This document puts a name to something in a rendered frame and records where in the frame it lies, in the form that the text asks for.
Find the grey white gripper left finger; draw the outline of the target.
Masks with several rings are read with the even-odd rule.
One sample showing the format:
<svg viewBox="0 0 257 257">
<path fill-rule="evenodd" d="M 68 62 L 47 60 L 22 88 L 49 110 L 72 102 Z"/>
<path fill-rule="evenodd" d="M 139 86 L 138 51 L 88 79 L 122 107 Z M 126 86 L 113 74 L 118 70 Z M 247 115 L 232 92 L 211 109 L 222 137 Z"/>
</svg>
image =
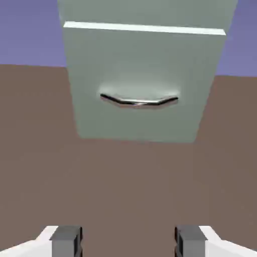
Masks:
<svg viewBox="0 0 257 257">
<path fill-rule="evenodd" d="M 83 228 L 46 226 L 37 238 L 0 250 L 0 257 L 83 257 Z"/>
</svg>

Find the pale green drawer front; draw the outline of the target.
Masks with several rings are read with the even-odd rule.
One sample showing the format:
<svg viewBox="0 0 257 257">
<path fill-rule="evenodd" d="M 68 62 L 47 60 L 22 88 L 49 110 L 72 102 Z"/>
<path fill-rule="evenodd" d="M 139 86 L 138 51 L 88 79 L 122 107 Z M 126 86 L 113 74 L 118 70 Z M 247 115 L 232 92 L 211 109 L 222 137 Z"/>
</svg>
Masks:
<svg viewBox="0 0 257 257">
<path fill-rule="evenodd" d="M 66 21 L 77 133 L 85 139 L 193 142 L 225 39 L 223 29 Z M 179 100 L 139 108 L 112 104 L 101 93 Z"/>
</svg>

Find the pale green painted cabinet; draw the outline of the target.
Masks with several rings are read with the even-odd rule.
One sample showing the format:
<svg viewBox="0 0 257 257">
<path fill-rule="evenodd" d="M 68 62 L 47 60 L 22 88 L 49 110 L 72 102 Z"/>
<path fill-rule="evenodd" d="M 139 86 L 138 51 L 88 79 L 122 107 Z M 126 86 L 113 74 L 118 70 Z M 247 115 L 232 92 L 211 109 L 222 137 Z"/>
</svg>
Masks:
<svg viewBox="0 0 257 257">
<path fill-rule="evenodd" d="M 66 21 L 223 29 L 226 33 L 238 0 L 57 0 Z"/>
</svg>

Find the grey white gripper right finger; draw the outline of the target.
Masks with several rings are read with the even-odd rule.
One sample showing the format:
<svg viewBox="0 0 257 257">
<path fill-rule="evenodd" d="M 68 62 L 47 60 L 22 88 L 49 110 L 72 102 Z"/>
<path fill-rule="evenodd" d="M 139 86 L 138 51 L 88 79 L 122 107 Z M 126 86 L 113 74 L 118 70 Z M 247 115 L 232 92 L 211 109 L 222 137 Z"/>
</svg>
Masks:
<svg viewBox="0 0 257 257">
<path fill-rule="evenodd" d="M 211 226 L 176 225 L 174 257 L 257 257 L 257 250 L 223 240 Z"/>
</svg>

